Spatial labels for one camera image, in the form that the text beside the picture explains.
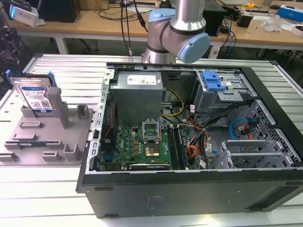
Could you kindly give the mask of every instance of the ram slot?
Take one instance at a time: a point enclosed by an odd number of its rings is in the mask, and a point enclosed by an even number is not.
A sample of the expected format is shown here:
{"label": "ram slot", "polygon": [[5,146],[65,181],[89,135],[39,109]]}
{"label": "ram slot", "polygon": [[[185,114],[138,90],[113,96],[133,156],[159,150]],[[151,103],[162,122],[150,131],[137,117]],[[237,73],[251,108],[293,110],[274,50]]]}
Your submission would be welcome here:
{"label": "ram slot", "polygon": [[181,169],[185,169],[185,164],[184,164],[184,146],[182,145],[182,137],[181,134],[179,133],[180,128],[174,128],[174,137],[175,137],[175,146],[176,146],[176,151],[177,151],[177,156],[178,156],[178,161],[179,161],[179,167]]}
{"label": "ram slot", "polygon": [[182,140],[182,131],[180,128],[177,129],[178,130],[178,144],[179,144],[179,150],[180,153],[182,154],[182,159],[183,159],[183,165],[184,167],[188,166],[188,159],[187,159],[187,153],[186,153],[186,149],[185,149],[185,144],[183,143]]}
{"label": "ram slot", "polygon": [[174,138],[173,129],[167,126],[167,137],[169,142],[169,151],[170,151],[170,159],[171,159],[171,167],[172,169],[180,169],[179,167],[179,159],[177,154],[177,147]]}

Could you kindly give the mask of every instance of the blue hard drive label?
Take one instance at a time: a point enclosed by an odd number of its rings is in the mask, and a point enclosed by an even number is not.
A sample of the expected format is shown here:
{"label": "blue hard drive label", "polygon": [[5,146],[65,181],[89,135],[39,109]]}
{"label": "blue hard drive label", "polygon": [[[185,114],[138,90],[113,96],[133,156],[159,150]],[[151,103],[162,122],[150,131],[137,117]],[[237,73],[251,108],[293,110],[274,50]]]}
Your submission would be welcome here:
{"label": "blue hard drive label", "polygon": [[41,113],[49,113],[52,111],[52,106],[43,87],[22,87],[22,92],[30,107]]}

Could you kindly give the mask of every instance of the motherboard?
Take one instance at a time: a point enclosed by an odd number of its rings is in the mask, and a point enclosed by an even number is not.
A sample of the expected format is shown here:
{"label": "motherboard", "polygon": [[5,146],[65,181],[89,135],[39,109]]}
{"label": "motherboard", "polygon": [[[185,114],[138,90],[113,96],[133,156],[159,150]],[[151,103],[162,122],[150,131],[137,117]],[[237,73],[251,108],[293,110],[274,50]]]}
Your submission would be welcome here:
{"label": "motherboard", "polygon": [[152,124],[147,125],[119,126],[115,151],[104,152],[101,164],[120,164],[122,170],[196,168],[196,163],[187,161],[191,139],[187,127],[161,126],[158,131]]}

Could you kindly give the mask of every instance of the plastic bag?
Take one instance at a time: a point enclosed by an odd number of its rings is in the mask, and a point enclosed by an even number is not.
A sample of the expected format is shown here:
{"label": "plastic bag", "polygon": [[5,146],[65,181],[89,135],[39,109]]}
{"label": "plastic bag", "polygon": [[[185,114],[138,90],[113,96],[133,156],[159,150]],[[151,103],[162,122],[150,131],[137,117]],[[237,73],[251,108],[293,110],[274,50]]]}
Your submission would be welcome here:
{"label": "plastic bag", "polygon": [[263,21],[261,28],[266,32],[280,31],[280,27],[284,23],[285,20],[281,19],[279,15],[274,15],[269,20]]}

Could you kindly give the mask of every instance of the blue box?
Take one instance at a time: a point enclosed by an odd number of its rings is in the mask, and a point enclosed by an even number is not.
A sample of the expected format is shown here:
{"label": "blue box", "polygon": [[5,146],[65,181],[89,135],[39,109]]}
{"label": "blue box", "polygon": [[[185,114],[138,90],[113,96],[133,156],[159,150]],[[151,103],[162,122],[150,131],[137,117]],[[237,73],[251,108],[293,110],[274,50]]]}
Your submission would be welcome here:
{"label": "blue box", "polygon": [[277,15],[290,20],[303,22],[303,9],[299,8],[288,8],[286,5],[282,5],[277,12]]}

